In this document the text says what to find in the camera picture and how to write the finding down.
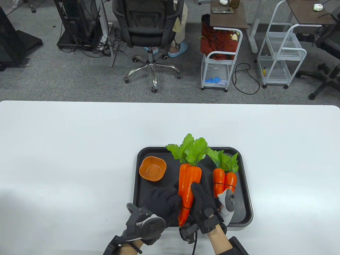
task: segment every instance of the gray carpet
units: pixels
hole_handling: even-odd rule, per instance
[[[331,104],[340,106],[340,93],[331,88],[325,89],[314,101],[307,96],[313,92],[319,82],[310,79],[295,78],[289,89],[279,86],[268,86],[260,89],[255,95],[248,96],[238,92],[233,85],[229,92],[221,90],[200,90],[199,50],[200,15],[194,14],[198,6],[189,6],[189,24],[186,29],[188,52],[169,59],[167,63],[175,64],[182,70],[182,79],[177,80],[171,70],[157,69],[159,90],[150,92],[151,76],[142,71],[131,76],[130,83],[124,84],[123,75],[138,64],[131,61],[133,54],[144,54],[142,48],[125,48],[126,54],[119,53],[113,69],[107,67],[109,58],[90,58],[82,52],[64,53],[56,43],[59,39],[61,20],[53,1],[37,2],[37,13],[32,14],[27,4],[11,13],[9,18],[16,29],[23,30],[41,38],[44,46],[30,55],[29,65],[25,68],[11,68],[0,73],[0,101],[2,100],[48,100],[48,101],[110,101],[110,102],[176,102],[176,103],[255,103],[255,104]],[[264,34],[256,35],[258,45]],[[260,79],[256,55],[252,54],[246,36],[243,38],[237,63],[246,62],[252,67],[250,73]],[[316,70],[318,63],[327,63],[331,68],[338,60],[326,52],[303,43],[308,52],[301,70]],[[240,73],[237,84],[241,90],[253,92],[257,84],[246,74]]]

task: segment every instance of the computer tower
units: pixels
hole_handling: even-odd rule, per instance
[[[59,49],[92,50],[97,47],[102,30],[95,0],[54,0],[65,31]]]
[[[16,31],[0,7],[0,71],[8,64],[20,65],[29,49],[42,44],[41,39]]]

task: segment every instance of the tray on desk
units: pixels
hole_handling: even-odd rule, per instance
[[[215,147],[212,149],[217,151],[224,150],[224,152],[229,155],[234,155],[238,152],[234,148],[230,147]],[[167,164],[165,174],[158,182],[145,180],[139,175],[139,167],[142,161],[149,156],[159,157]],[[238,178],[235,189],[236,207],[233,218],[228,227],[245,227],[249,225],[253,219],[253,209],[251,206],[247,180],[245,177],[244,166],[240,153],[238,154],[237,160],[239,170],[236,173]],[[180,161],[174,160],[171,152],[169,152],[165,147],[147,147],[142,149],[137,156],[133,203],[136,206],[140,206],[148,192],[155,187],[173,187],[173,184],[179,179],[180,166]],[[202,174],[204,175],[204,185],[210,192],[210,195],[213,196],[213,170],[216,168],[216,165],[209,156],[206,156],[205,159],[199,162],[198,166],[202,169]],[[178,227],[178,223],[172,225],[172,227]]]

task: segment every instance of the person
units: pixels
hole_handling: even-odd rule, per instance
[[[173,0],[174,9],[176,10],[177,0]],[[188,18],[188,7],[184,3],[183,5],[183,12],[182,12],[182,20],[180,25],[180,31],[176,32],[175,39],[171,42],[171,46],[168,52],[169,57],[177,57],[188,49],[188,44],[183,42],[185,38],[185,25],[187,23]],[[152,47],[153,54],[158,54],[159,50],[157,47]]]
[[[204,218],[200,215],[200,212],[207,208],[213,208],[214,213],[209,218],[213,217],[214,214],[219,214],[214,199],[207,195],[202,186],[198,183],[193,183],[191,189],[195,198],[193,216],[195,217],[201,232],[203,234],[207,234],[215,254],[236,255],[233,246],[219,224],[217,224],[214,229],[209,229],[208,232],[204,227]],[[174,222],[174,220],[177,220],[180,212],[181,201],[182,199],[178,195],[178,191],[176,189],[158,189],[152,191],[152,193],[146,198],[143,202],[143,207],[163,218],[166,222],[166,227],[168,227]],[[133,244],[136,248],[140,249],[144,243],[142,240],[135,240],[133,241]],[[122,244],[115,255],[137,255],[137,251],[129,244]]]

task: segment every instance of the chair backrest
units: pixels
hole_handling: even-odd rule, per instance
[[[173,41],[172,28],[183,12],[183,0],[114,0],[112,10],[121,39],[129,46],[161,47]]]
[[[336,24],[324,27],[315,45],[340,59],[340,6],[331,14]]]

